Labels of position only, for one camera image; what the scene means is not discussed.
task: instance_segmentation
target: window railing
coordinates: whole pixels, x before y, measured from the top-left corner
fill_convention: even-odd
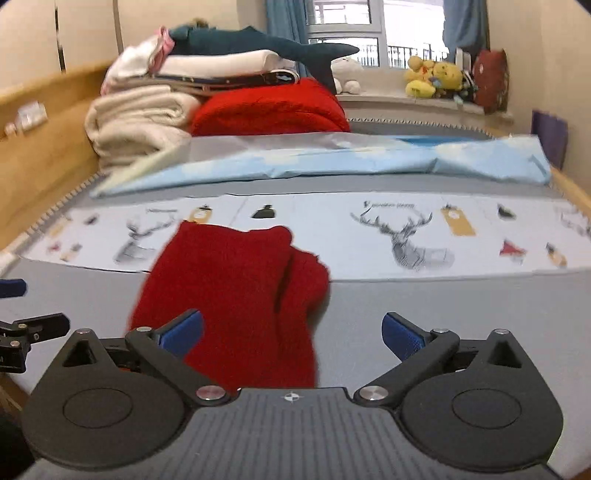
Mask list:
[[[388,65],[390,67],[405,69],[408,67],[408,59],[413,55],[425,60],[443,61],[447,59],[446,51],[432,50],[431,45],[423,48],[422,51],[412,47],[397,47],[388,45]],[[359,53],[353,55],[364,67],[379,67],[378,48],[375,45],[359,46]]]
[[[359,53],[353,55],[364,67],[379,67],[378,48],[376,45],[362,45],[359,46]]]

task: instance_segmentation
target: towel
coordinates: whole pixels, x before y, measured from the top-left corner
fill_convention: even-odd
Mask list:
[[[350,132],[335,96],[314,79],[295,85],[245,88],[212,97],[194,116],[201,135],[279,135]]]
[[[148,121],[112,121],[93,135],[93,147],[100,157],[101,172],[110,173],[147,155],[171,150],[190,138],[186,131],[168,125]]]
[[[156,35],[138,46],[127,47],[107,70],[100,94],[110,93],[115,84],[126,78],[157,73],[173,47],[174,40],[170,38],[166,27],[160,27]]]
[[[184,361],[228,391],[312,388],[307,318],[329,286],[326,268],[282,226],[238,232],[183,222],[147,278],[129,328],[158,328],[188,309],[204,320]]]
[[[91,141],[112,121],[153,122],[182,128],[188,125],[201,101],[167,85],[139,87],[111,93],[90,104],[85,128]]]

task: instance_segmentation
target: yellow stuffed toy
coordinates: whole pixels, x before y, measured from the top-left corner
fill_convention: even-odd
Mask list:
[[[417,98],[432,98],[437,89],[462,89],[462,71],[448,61],[423,60],[412,56],[408,59],[409,70],[404,73],[408,82],[406,94]]]

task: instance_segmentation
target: white wardrobe door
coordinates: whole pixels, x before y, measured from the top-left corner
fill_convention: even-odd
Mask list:
[[[53,0],[9,0],[0,8],[0,90],[60,71]]]

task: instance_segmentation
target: red cloth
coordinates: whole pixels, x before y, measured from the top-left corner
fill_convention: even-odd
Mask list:
[[[220,93],[199,108],[191,134],[278,135],[350,132],[339,101],[314,79]]]
[[[185,357],[229,391],[313,387],[307,315],[324,299],[326,268],[291,246],[285,227],[238,232],[183,222],[147,278],[130,328],[158,328],[188,309],[204,334]]]

